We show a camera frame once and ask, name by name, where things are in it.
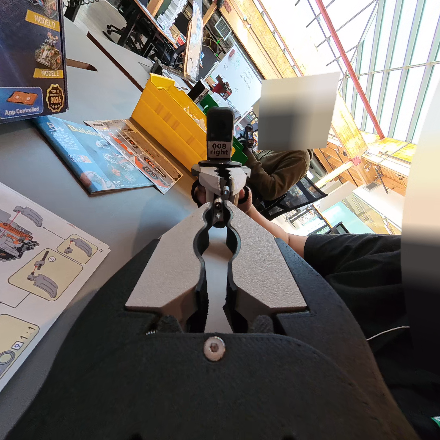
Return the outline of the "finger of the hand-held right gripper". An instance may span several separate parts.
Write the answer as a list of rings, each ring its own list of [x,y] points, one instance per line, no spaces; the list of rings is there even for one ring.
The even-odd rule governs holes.
[[[245,187],[248,176],[250,175],[249,168],[227,168],[229,172],[228,200],[235,206],[238,205],[239,193]]]
[[[221,196],[222,189],[217,168],[201,168],[199,183],[205,188],[207,198],[217,198]]]

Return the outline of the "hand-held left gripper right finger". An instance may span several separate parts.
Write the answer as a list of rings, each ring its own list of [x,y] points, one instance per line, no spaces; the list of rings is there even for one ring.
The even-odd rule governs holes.
[[[227,295],[223,310],[233,332],[247,332],[257,316],[304,312],[306,301],[275,237],[230,201],[227,221]]]

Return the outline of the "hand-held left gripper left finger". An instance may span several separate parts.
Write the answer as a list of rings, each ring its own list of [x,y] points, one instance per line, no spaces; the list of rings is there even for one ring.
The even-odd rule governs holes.
[[[189,332],[204,332],[208,314],[206,264],[213,206],[207,202],[163,234],[125,307],[174,316]]]

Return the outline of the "person's right forearm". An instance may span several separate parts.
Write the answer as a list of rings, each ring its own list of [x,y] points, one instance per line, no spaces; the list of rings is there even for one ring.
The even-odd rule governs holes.
[[[263,217],[253,205],[247,210],[246,214],[270,232],[275,238],[282,239],[300,257],[304,258],[305,243],[308,239],[307,236],[287,233],[283,228]]]

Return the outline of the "grey desk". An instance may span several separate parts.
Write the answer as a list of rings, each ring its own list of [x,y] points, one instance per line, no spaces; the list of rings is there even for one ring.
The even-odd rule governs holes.
[[[64,21],[67,58],[97,71],[67,67],[68,121],[127,119],[141,91],[70,20]],[[153,187],[90,196],[30,120],[1,124],[1,182],[98,238],[110,248],[103,263],[43,336],[1,391],[1,439],[39,392],[75,320],[97,290],[152,239],[196,209],[193,177],[161,145],[157,148],[183,172],[162,195]]]

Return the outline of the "white whiteboard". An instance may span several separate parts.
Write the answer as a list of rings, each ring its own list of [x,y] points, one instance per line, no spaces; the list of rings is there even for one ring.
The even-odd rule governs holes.
[[[228,101],[241,116],[252,109],[261,96],[262,80],[258,77],[240,48],[234,44],[222,60],[213,67],[206,79],[217,84],[217,77],[228,83]]]

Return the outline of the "yellow storage bin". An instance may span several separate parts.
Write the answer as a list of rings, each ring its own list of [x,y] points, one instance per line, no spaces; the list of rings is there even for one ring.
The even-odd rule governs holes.
[[[206,115],[173,79],[150,74],[132,118],[189,171],[206,160]]]

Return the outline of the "black mesh office chair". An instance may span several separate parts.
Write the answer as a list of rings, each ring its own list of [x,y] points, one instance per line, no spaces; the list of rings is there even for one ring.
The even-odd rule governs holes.
[[[263,217],[272,221],[283,214],[314,204],[325,197],[327,194],[305,176],[277,199],[268,201],[257,198],[254,206]]]

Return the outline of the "long wooden board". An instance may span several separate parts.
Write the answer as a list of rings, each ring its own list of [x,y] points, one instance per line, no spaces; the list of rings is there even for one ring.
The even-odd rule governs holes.
[[[202,1],[194,0],[184,51],[183,73],[188,80],[197,81],[203,35]]]

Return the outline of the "person's black clothing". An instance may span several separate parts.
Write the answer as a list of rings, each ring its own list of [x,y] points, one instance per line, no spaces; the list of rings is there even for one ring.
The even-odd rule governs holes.
[[[312,234],[304,260],[358,322],[385,383],[421,439],[439,439],[440,379],[421,367],[410,338],[400,235]]]

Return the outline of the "building instruction booklet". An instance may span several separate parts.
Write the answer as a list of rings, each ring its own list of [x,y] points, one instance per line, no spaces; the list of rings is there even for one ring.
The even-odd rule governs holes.
[[[0,184],[0,389],[110,253],[107,244]]]

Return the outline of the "blue printed leaflet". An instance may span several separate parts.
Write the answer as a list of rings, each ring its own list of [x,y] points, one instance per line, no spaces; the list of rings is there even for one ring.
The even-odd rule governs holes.
[[[95,129],[50,116],[33,121],[90,194],[154,185]]]

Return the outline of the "red steel beam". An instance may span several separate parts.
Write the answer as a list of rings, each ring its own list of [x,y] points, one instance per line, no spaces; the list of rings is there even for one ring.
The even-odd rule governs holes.
[[[367,114],[371,118],[371,121],[372,121],[373,126],[379,136],[379,139],[384,139],[385,136],[384,136],[383,131],[380,127],[380,124],[376,118],[375,113],[373,112],[373,110],[371,108],[370,102],[369,102],[368,98],[366,97],[364,90],[362,89],[362,87],[360,85],[358,76],[357,76],[355,69],[353,68],[348,56],[347,56],[347,53],[346,53],[341,41],[340,41],[340,38],[338,36],[338,32],[333,26],[333,23],[330,19],[328,12],[327,12],[327,8],[325,7],[322,0],[316,0],[316,3],[318,6],[318,9],[320,11],[320,14],[322,15],[324,22],[330,32],[330,36],[333,39],[333,41],[338,49],[339,55],[341,56],[341,58],[345,64],[345,67],[346,67],[346,69],[347,69],[347,71],[348,71],[348,73],[354,83],[355,89],[358,92],[358,94],[364,104],[364,107],[366,109]]]

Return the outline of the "blue robot kit box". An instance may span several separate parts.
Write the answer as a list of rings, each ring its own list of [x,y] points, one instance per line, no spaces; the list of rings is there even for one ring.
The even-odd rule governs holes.
[[[69,108],[63,2],[0,2],[0,123]]]

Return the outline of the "wall air vent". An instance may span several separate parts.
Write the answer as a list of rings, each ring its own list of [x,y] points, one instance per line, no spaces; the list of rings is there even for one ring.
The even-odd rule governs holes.
[[[223,40],[228,39],[228,37],[232,34],[232,29],[223,16],[218,19],[214,27]]]

